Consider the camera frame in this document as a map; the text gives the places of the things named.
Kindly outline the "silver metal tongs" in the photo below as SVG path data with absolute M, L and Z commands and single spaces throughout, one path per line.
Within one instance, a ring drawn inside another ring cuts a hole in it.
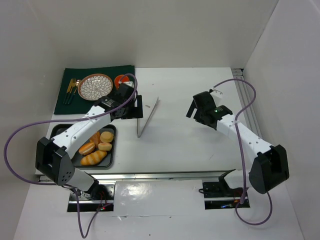
M 146 102 L 143 102 L 142 104 L 142 110 L 143 110 L 143 118 L 137 119 L 136 122 L 136 136 L 139 139 L 144 131 L 146 130 L 149 122 L 152 119 L 152 116 L 154 115 L 157 106 L 159 104 L 159 97 L 153 97 L 150 99 L 147 99 Z

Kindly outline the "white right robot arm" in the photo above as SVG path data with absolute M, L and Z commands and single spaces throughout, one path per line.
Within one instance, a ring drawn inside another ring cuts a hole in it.
M 246 186 L 265 194 L 286 181 L 289 174 L 287 151 L 282 145 L 273 146 L 264 141 L 241 122 L 224 105 L 217 106 L 214 94 L 204 91 L 193 96 L 186 114 L 196 122 L 211 127 L 230 140 L 238 143 L 247 154 L 250 170 L 246 170 Z

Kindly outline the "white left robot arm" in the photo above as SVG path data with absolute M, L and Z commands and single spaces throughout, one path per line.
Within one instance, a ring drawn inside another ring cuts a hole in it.
M 121 83 L 112 96 L 97 100 L 88 113 L 74 120 L 64 132 L 51 139 L 41 138 L 36 146 L 35 167 L 58 186 L 70 186 L 93 195 L 98 181 L 76 168 L 72 158 L 78 149 L 102 127 L 117 119 L 143 117 L 142 97 L 136 95 L 137 83 Z

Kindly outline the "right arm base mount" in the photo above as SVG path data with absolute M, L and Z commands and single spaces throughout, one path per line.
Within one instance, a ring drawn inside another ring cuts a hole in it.
M 243 188 L 232 189 L 225 181 L 225 176 L 233 171 L 234 169 L 223 173 L 216 181 L 202 183 L 202 188 L 198 192 L 204 197 L 206 210 L 234 209 L 240 203 Z

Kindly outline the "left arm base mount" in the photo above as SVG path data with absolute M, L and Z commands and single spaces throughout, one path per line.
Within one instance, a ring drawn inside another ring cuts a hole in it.
M 114 211 L 114 196 L 116 183 L 112 181 L 105 181 L 102 183 L 105 187 L 103 193 L 97 193 L 94 197 L 91 197 L 88 193 L 77 190 L 79 212 L 89 213 L 96 212 L 113 212 Z

